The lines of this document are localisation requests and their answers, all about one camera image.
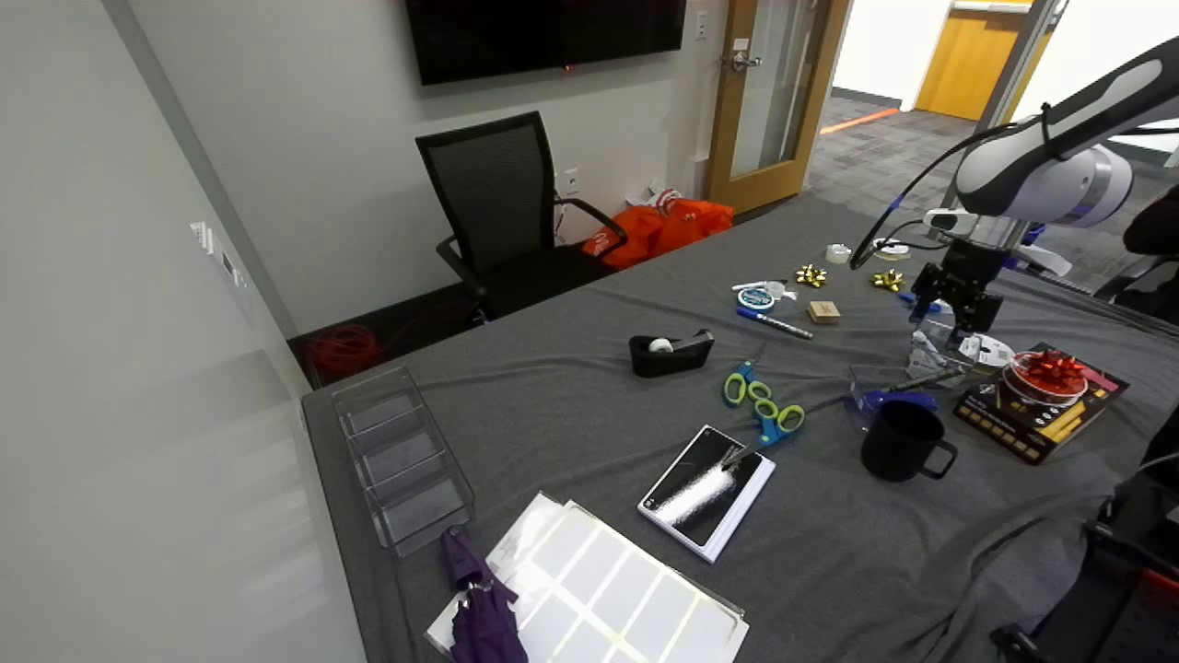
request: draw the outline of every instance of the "television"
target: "television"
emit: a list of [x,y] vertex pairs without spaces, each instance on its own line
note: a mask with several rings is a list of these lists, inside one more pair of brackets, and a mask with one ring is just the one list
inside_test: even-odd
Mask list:
[[686,0],[405,0],[418,85],[678,52]]

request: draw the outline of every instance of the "marker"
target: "marker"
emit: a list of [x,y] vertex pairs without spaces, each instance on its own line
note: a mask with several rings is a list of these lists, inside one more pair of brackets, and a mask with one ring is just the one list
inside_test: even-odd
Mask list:
[[749,322],[760,322],[760,323],[765,323],[765,329],[778,329],[778,332],[789,332],[789,336],[811,340],[811,332],[807,332],[807,329],[789,323],[789,322],[778,322],[778,318],[760,312],[760,310],[735,310],[735,318],[749,318]]

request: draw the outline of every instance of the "gray tablecloth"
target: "gray tablecloth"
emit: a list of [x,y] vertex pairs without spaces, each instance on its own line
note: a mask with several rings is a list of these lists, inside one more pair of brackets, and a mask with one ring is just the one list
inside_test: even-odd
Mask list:
[[[818,408],[772,452],[778,476],[719,563],[701,563],[636,517],[636,498],[701,425],[756,441],[744,413],[719,397],[735,360],[798,407],[848,396],[848,371],[899,371],[908,355],[905,310],[869,288],[869,273],[830,270],[843,318],[793,340],[733,318],[730,284],[821,267],[826,243],[853,243],[866,216],[798,198],[724,236],[606,275],[546,307],[492,322],[405,360],[307,397],[324,495],[339,532],[368,661],[439,661],[423,625],[444,603],[436,548],[409,559],[378,553],[332,415],[353,382],[409,371],[470,487],[470,533],[491,548],[546,489],[578,501],[630,543],[749,612],[740,661],[998,661],[987,631],[1031,625],[1073,581],[1080,525],[1137,466],[1179,401],[1176,332],[1031,275],[1003,275],[996,336],[1025,352],[1052,342],[1131,382],[1083,437],[1031,469],[959,415],[944,391],[954,471],[877,482],[859,466],[862,431],[843,408]],[[630,375],[630,336],[719,336],[701,371]]]

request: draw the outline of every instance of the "scissors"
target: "scissors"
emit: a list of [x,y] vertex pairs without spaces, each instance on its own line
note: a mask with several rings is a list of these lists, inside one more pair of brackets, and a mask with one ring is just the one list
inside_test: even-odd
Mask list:
[[721,397],[730,408],[751,407],[751,415],[760,420],[762,445],[789,441],[803,425],[803,407],[778,407],[771,382],[756,380],[751,360],[740,360],[721,388]]

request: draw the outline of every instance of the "black mug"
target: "black mug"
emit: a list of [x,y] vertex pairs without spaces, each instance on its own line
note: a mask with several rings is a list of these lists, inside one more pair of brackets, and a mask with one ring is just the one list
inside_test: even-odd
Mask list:
[[944,478],[959,451],[944,441],[944,420],[912,401],[884,401],[869,435],[862,437],[862,469],[869,469],[884,482],[905,482],[917,471],[928,478]]

